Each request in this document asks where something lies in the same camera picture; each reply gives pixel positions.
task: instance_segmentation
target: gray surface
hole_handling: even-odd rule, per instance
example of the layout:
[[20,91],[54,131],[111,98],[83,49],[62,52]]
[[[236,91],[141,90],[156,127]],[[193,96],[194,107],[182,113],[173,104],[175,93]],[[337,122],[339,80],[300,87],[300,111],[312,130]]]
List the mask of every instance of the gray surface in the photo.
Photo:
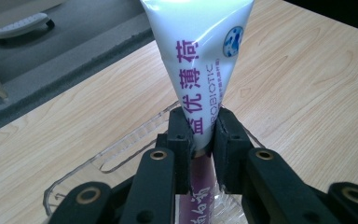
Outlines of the gray surface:
[[69,0],[56,23],[0,45],[0,127],[153,40],[139,0]]

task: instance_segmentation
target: tube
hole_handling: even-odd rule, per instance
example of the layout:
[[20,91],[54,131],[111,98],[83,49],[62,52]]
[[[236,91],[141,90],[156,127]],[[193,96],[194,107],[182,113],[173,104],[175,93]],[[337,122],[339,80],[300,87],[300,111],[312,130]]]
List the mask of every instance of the tube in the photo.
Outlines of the tube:
[[254,0],[141,0],[187,122],[193,130],[193,195],[183,223],[210,223],[213,126],[237,61]]

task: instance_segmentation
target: transparent container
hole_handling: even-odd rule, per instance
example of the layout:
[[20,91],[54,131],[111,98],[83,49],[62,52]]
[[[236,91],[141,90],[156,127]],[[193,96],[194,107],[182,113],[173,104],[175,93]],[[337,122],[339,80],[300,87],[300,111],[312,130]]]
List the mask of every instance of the transparent container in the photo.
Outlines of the transparent container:
[[[170,111],[177,106],[179,106],[178,102],[167,107],[111,147],[101,151],[63,178],[55,181],[45,190],[43,198],[47,215],[51,216],[65,195],[83,183],[99,181],[112,188],[135,175],[144,152],[155,146],[157,134],[165,133],[168,130]],[[254,141],[251,134],[249,136],[255,147],[262,147],[260,143]],[[227,195],[217,190],[214,198],[213,223],[247,223],[241,207],[241,196]]]

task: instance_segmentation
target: white object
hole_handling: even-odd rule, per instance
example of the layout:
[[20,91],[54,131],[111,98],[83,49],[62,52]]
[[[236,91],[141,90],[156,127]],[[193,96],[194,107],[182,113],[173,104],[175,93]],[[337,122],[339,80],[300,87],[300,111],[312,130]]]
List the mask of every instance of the white object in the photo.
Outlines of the white object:
[[50,28],[54,27],[54,22],[46,13],[36,13],[33,16],[27,17],[20,21],[16,21],[8,26],[1,28],[0,39],[24,35],[43,24],[46,24]]
[[196,157],[211,141],[253,2],[142,0],[162,61],[193,129]]

